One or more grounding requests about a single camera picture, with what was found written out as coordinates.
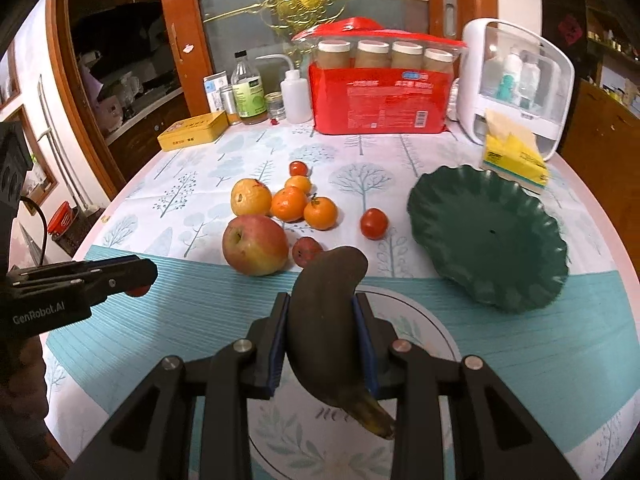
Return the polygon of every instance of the green plate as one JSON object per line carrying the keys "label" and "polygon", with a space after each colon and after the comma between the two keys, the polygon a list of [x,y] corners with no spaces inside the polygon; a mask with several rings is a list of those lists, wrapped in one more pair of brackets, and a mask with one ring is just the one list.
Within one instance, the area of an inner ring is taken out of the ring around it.
{"label": "green plate", "polygon": [[480,303],[543,308],[569,269],[558,222],[516,182],[471,166],[424,174],[409,193],[415,240],[435,269]]}

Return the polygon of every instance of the metal screw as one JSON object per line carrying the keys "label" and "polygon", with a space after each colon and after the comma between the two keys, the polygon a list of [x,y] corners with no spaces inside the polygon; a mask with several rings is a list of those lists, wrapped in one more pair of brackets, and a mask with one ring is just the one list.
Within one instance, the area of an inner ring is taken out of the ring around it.
{"label": "metal screw", "polygon": [[411,343],[409,343],[406,339],[396,339],[391,343],[391,347],[396,351],[402,354],[411,350]]}
{"label": "metal screw", "polygon": [[180,358],[175,355],[169,355],[162,359],[162,368],[167,371],[175,370],[178,366],[180,366]]}
{"label": "metal screw", "polygon": [[234,343],[234,350],[236,352],[244,353],[251,350],[253,346],[254,345],[248,339],[238,339],[238,341]]}
{"label": "metal screw", "polygon": [[479,370],[484,363],[477,355],[469,355],[465,358],[465,366],[470,370]]}

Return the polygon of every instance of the bottle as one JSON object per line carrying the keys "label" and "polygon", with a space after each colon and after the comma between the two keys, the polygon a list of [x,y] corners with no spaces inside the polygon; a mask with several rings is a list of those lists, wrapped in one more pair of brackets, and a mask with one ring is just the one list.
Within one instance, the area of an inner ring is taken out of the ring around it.
{"label": "bottle", "polygon": [[267,120],[267,105],[260,73],[249,63],[246,50],[236,52],[236,69],[231,76],[238,115],[244,124],[257,124]]}
{"label": "bottle", "polygon": [[515,99],[520,85],[520,74],[522,72],[522,60],[520,59],[518,49],[511,48],[510,54],[504,58],[502,64],[502,78],[498,91],[495,94],[496,99],[512,103]]}
{"label": "bottle", "polygon": [[300,77],[300,70],[296,70],[293,61],[284,54],[269,54],[255,59],[284,59],[289,63],[289,70],[285,72],[285,79],[280,83],[284,113],[291,124],[306,123],[313,115],[311,99],[309,98],[309,83]]}
{"label": "bottle", "polygon": [[536,64],[533,54],[523,51],[523,65],[520,74],[520,85],[518,92],[520,94],[520,108],[529,110],[538,91],[540,84],[540,68]]}

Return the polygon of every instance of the wooden door frame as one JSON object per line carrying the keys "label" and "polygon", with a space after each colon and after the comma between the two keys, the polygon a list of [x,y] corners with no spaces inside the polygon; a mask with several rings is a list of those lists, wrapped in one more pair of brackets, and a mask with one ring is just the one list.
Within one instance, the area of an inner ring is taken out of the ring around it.
{"label": "wooden door frame", "polygon": [[53,77],[71,129],[89,167],[109,200],[127,183],[104,136],[84,91],[71,40],[68,0],[46,0],[47,46]]}
{"label": "wooden door frame", "polygon": [[[198,0],[162,0],[162,10],[171,40],[180,83],[191,115],[209,112],[202,78],[214,73],[209,55]],[[443,0],[429,1],[428,25],[430,33],[442,36]],[[497,18],[498,0],[458,0],[457,38],[462,36],[463,25],[476,18]],[[412,16],[412,28],[421,28],[424,20]]]}

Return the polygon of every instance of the cherry tomato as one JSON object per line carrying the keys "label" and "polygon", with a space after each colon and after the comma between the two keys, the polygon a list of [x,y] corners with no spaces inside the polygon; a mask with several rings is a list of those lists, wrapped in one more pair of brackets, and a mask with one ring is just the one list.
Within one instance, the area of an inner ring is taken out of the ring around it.
{"label": "cherry tomato", "polygon": [[360,230],[369,240],[381,240],[389,227],[389,219],[380,209],[371,208],[360,218]]}
{"label": "cherry tomato", "polygon": [[289,164],[289,174],[291,176],[296,176],[296,175],[307,176],[308,173],[309,173],[309,168],[301,160],[294,160],[291,164]]}
{"label": "cherry tomato", "polygon": [[134,288],[133,290],[127,290],[125,294],[132,298],[140,298],[144,296],[146,293],[148,293],[150,288],[151,288],[151,285],[143,285],[143,286],[139,286],[138,288]]}

